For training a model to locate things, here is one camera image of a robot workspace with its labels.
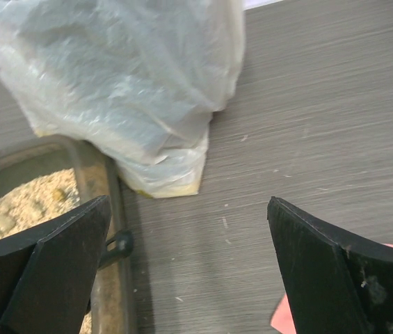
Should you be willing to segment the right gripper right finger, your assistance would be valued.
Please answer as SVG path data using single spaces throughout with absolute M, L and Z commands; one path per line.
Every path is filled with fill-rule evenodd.
M 267 219 L 297 333 L 393 333 L 393 246 L 281 198 Z

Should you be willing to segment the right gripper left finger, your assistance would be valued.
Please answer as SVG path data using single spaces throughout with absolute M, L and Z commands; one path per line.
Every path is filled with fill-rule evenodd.
M 99 196 L 0 239 L 0 333 L 79 333 L 110 220 Z

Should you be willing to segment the black litter scoop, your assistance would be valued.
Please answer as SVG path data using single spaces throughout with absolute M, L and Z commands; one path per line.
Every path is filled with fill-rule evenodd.
M 134 249 L 134 235 L 131 231 L 117 231 L 104 244 L 98 269 L 104 269 L 122 259 L 128 258 Z

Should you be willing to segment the grey plastic litter box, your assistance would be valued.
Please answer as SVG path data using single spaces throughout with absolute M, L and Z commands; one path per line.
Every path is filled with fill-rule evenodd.
M 99 196 L 109 197 L 111 220 L 106 241 L 117 231 L 128 230 L 115 164 L 85 141 L 47 136 L 0 150 L 0 198 L 39 176 L 70 168 L 77 181 L 79 206 Z M 136 332 L 131 288 L 129 257 L 97 268 L 86 310 L 91 314 L 94 333 Z

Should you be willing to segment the bin with white bag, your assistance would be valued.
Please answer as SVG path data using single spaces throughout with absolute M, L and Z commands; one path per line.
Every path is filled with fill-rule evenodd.
M 199 191 L 245 48 L 241 1 L 0 1 L 0 81 L 33 131 L 92 143 L 153 198 Z

